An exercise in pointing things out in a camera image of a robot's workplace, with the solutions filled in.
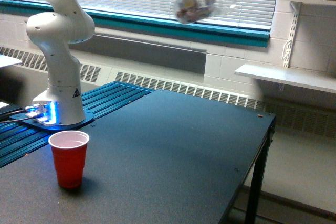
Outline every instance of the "teal window frame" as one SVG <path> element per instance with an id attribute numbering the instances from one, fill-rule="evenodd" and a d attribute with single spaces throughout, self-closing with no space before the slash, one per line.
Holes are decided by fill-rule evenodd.
<path id="1" fill-rule="evenodd" d="M 0 13 L 16 15 L 33 15 L 41 12 L 51 12 L 49 4 L 0 0 Z M 245 29 L 237 27 L 189 24 L 183 25 L 174 20 L 141 17 L 135 15 L 103 12 L 84 9 L 97 26 L 102 25 L 111 29 L 123 29 L 151 33 L 158 36 L 170 36 L 176 39 L 193 40 L 204 43 L 228 43 L 246 46 L 267 47 L 270 31 Z"/>

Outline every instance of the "table leg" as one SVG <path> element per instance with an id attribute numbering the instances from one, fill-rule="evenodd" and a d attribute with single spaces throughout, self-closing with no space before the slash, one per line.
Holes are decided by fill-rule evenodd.
<path id="1" fill-rule="evenodd" d="M 250 195 L 248 198 L 247 211 L 245 216 L 245 224 L 254 224 L 257 214 L 259 196 L 261 192 L 261 186 L 263 184 L 264 171 L 266 166 L 266 159 L 268 154 L 268 148 L 270 143 L 270 135 L 268 134 L 266 142 L 261 149 L 261 152 L 255 162 Z"/>

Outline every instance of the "plastic bag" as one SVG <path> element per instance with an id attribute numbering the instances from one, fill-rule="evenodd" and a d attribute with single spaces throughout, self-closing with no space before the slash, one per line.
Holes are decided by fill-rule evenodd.
<path id="1" fill-rule="evenodd" d="M 234 8 L 235 0 L 177 0 L 174 5 L 175 17 L 182 24 L 225 15 Z"/>

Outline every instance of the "shelf bracket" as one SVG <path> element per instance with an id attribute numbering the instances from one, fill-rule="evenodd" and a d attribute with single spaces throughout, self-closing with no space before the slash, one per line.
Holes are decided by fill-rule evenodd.
<path id="1" fill-rule="evenodd" d="M 290 57 L 292 54 L 292 48 L 294 45 L 294 38 L 301 9 L 301 3 L 290 1 L 290 5 L 293 8 L 293 19 L 290 27 L 288 41 L 284 44 L 284 49 L 282 50 L 282 59 L 284 60 L 282 66 L 284 68 L 289 68 L 290 65 Z M 284 89 L 285 85 L 280 83 L 278 90 L 283 91 Z"/>
<path id="2" fill-rule="evenodd" d="M 290 6 L 293 8 L 295 13 L 300 12 L 301 4 L 302 3 L 300 3 L 300 2 L 290 1 Z"/>

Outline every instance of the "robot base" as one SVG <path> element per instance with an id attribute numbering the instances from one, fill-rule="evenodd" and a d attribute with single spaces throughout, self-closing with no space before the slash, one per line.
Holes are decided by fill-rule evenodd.
<path id="1" fill-rule="evenodd" d="M 51 131 L 51 132 L 69 131 L 69 130 L 76 130 L 76 129 L 82 128 L 83 126 L 85 126 L 85 125 L 91 123 L 92 121 L 94 121 L 92 112 L 84 109 L 84 115 L 85 115 L 85 119 L 83 121 L 81 121 L 80 123 L 72 124 L 72 125 L 45 126 L 41 123 L 38 123 L 34 119 L 24 120 L 21 123 L 26 124 L 26 125 L 30 125 L 32 127 L 35 127 L 35 128 L 38 128 L 38 129 L 41 129 L 41 130 L 44 130 L 44 131 Z M 10 117 L 10 119 L 12 119 L 12 120 L 24 119 L 24 118 L 27 118 L 25 113 L 13 115 L 13 116 Z"/>

